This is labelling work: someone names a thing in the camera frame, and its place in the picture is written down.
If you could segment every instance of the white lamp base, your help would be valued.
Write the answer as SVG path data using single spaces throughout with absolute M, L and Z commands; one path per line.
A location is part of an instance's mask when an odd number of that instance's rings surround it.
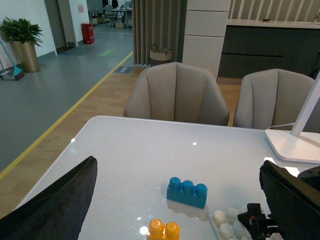
M 320 134 L 302 132 L 299 137 L 290 131 L 265 130 L 266 138 L 276 155 L 286 161 L 320 164 Z

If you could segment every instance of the green leaves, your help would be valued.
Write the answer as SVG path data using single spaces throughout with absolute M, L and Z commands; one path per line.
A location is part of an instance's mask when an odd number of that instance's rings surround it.
M 40 46 L 39 43 L 42 43 L 42 40 L 39 38 L 42 35 L 42 30 L 38 24 L 31 24 L 30 21 L 24 18 L 14 20 L 6 17 L 0 26 L 0 30 L 6 42 L 21 41 L 22 44 L 31 42 L 37 46 Z

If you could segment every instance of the gray floor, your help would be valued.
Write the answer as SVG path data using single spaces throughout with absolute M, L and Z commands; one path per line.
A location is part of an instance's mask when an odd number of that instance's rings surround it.
M 83 56 L 47 54 L 40 71 L 20 81 L 0 81 L 0 172 L 133 50 L 132 29 L 94 27 L 94 43 Z M 105 50 L 108 56 L 97 56 Z M 123 66 L 132 66 L 132 56 Z

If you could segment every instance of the gold planter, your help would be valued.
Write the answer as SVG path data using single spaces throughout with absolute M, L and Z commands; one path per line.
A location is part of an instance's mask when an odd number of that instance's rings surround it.
M 13 46 L 18 52 L 22 66 L 26 72 L 32 73 L 39 71 L 35 45 L 31 42 L 21 43 L 20 41 L 14 41 Z

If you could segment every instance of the red trash bin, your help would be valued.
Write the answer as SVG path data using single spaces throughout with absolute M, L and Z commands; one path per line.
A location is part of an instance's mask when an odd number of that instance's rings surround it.
M 83 42 L 85 44 L 93 44 L 95 42 L 94 28 L 91 22 L 84 22 L 81 24 Z

